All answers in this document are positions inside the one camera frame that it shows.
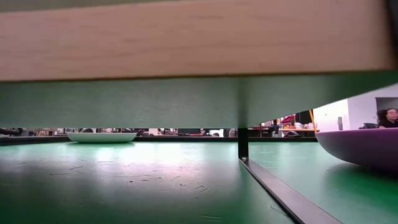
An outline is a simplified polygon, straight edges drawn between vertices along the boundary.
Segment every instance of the white bowl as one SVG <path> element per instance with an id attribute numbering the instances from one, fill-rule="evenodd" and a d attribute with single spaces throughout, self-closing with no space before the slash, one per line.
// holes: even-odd
<path id="1" fill-rule="evenodd" d="M 71 141 L 82 143 L 130 142 L 137 133 L 67 133 Z"/>

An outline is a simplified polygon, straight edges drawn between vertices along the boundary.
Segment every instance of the purple dish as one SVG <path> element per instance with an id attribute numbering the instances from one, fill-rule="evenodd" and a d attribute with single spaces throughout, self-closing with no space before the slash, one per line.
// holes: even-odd
<path id="1" fill-rule="evenodd" d="M 398 128 L 317 133 L 321 146 L 346 162 L 398 172 Z"/>

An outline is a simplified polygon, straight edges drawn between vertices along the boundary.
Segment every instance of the floor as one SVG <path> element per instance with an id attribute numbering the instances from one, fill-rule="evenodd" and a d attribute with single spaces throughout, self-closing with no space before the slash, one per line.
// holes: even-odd
<path id="1" fill-rule="evenodd" d="M 344 224 L 398 223 L 398 177 L 341 161 L 316 142 L 252 143 L 250 158 Z"/>
<path id="2" fill-rule="evenodd" d="M 292 223 L 236 144 L 0 147 L 0 223 Z"/>

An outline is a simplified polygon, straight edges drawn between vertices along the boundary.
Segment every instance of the green panel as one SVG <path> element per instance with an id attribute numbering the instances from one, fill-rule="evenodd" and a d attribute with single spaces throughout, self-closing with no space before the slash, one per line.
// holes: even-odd
<path id="1" fill-rule="evenodd" d="M 65 9 L 75 7 L 107 6 L 143 2 L 162 2 L 170 0 L 1 0 L 0 12 L 35 11 L 46 9 Z"/>
<path id="2" fill-rule="evenodd" d="M 235 143 L 0 147 L 0 223 L 292 223 Z"/>
<path id="3" fill-rule="evenodd" d="M 334 158 L 318 143 L 253 143 L 249 156 L 343 223 L 398 223 L 396 177 Z"/>
<path id="4" fill-rule="evenodd" d="M 244 128 L 397 82 L 386 71 L 0 83 L 0 127 Z"/>

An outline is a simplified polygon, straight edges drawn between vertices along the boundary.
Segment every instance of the metal strip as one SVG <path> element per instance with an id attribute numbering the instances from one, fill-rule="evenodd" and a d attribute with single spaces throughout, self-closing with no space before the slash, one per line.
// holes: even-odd
<path id="1" fill-rule="evenodd" d="M 341 223 L 252 160 L 240 161 L 295 223 Z"/>

